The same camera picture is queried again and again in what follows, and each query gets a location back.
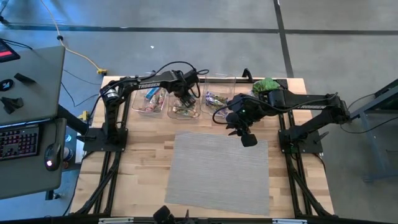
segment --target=clear plastic bin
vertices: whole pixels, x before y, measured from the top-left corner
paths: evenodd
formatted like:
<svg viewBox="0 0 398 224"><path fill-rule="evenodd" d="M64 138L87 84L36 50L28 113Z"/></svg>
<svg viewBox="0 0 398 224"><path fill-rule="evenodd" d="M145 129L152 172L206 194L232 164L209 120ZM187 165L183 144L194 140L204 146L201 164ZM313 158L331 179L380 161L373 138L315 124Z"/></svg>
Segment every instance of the clear plastic bin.
<svg viewBox="0 0 398 224"><path fill-rule="evenodd" d="M158 96L154 95L153 97L149 97L149 96L147 96L147 94L151 90L152 90L152 88L135 91L136 95L135 95L134 100L132 102L132 109L133 110L138 111L138 112L140 112L140 114L144 114L144 115L161 114L161 112L163 111L163 108L165 106L165 102L167 101L167 95L168 95L167 90L164 89L164 88L159 88L159 90L155 94L155 95L158 95ZM163 102L159 103L159 101L161 100L161 96L164 96L163 97ZM154 98L154 97L159 97L159 99L157 100L158 103L156 103L155 108L152 108L151 107L151 100L156 101L156 98Z"/></svg>
<svg viewBox="0 0 398 224"><path fill-rule="evenodd" d="M234 75L225 75L220 73L207 74L205 77L205 84L203 86L203 93L201 94L202 112L208 116L213 116L213 113L235 95L236 77ZM224 109L218 112L215 116L216 121L225 122L226 115L230 112L229 109Z"/></svg>
<svg viewBox="0 0 398 224"><path fill-rule="evenodd" d="M198 96L198 91L196 86L192 88L192 91ZM195 98L196 102L191 108L186 108L180 104L180 99L174 96L174 93L170 93L169 96L169 110L167 111L167 115L169 118L173 119L195 119L200 116L200 97ZM176 113L175 110L181 112L182 110L188 110L189 115Z"/></svg>

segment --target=yellow connector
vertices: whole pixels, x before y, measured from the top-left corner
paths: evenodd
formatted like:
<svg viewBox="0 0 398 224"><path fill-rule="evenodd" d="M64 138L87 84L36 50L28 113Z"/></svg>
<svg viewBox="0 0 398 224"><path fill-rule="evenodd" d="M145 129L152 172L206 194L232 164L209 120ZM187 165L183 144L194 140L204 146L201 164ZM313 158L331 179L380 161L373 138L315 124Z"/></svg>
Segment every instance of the yellow connector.
<svg viewBox="0 0 398 224"><path fill-rule="evenodd" d="M87 121L88 118L90 117L90 114L88 111L83 111L83 114L79 115L79 119L83 120L83 121Z"/></svg>
<svg viewBox="0 0 398 224"><path fill-rule="evenodd" d="M107 72L108 72L107 69L100 68L100 69L97 70L97 74L98 75L106 75Z"/></svg>

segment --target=computer mouse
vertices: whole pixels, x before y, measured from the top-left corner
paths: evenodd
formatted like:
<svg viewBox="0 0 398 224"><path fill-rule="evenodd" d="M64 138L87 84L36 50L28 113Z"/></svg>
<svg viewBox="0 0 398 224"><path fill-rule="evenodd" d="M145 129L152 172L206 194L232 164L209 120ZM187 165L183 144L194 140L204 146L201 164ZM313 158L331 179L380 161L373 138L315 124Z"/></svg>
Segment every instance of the computer mouse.
<svg viewBox="0 0 398 224"><path fill-rule="evenodd" d="M61 145L51 144L44 152L44 166L48 171L55 171L61 164Z"/></svg>

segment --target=red light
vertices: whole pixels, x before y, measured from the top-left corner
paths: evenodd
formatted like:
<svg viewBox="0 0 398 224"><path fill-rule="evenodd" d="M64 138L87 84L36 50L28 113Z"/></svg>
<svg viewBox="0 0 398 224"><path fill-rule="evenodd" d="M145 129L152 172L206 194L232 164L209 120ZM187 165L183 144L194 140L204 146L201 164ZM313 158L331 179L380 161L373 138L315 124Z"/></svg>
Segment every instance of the red light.
<svg viewBox="0 0 398 224"><path fill-rule="evenodd" d="M12 55L12 52L11 51L0 52L0 57L7 56L7 55Z"/></svg>

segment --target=yellow cable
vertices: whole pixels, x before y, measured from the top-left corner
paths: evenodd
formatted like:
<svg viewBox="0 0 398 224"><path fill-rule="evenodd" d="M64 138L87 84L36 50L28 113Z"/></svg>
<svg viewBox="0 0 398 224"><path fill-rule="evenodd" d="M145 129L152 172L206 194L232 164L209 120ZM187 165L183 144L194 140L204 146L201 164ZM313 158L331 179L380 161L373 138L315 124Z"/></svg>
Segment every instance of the yellow cable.
<svg viewBox="0 0 398 224"><path fill-rule="evenodd" d="M58 28L57 22L55 21L54 15L51 13L50 9L44 4L43 0L40 0L40 2L42 2L43 6L44 6L44 7L47 9L47 11L49 12L49 14L50 14L50 16L51 16L51 19L52 19L52 21L53 21L53 23L54 23L54 25L55 25L55 28L57 29L57 33L58 33L59 36L61 36L60 30L59 30L59 28ZM61 45L65 48L65 50L67 50L67 51L69 51L70 53L73 53L73 54L75 54L75 55L77 55L77 56L81 56L82 58L86 59L86 60L89 61L91 64L93 64L93 65L96 67L97 73L98 73L98 74L107 72L106 69L99 68L99 66L97 66L97 64L95 64L90 58L88 58L88 57L86 57L86 56L84 56L84 55L82 55L82 54L79 54L78 52L75 52L75 51L70 50L67 46L65 46L65 44L63 44L63 41L62 41L61 39L60 39L59 41L61 42Z"/></svg>

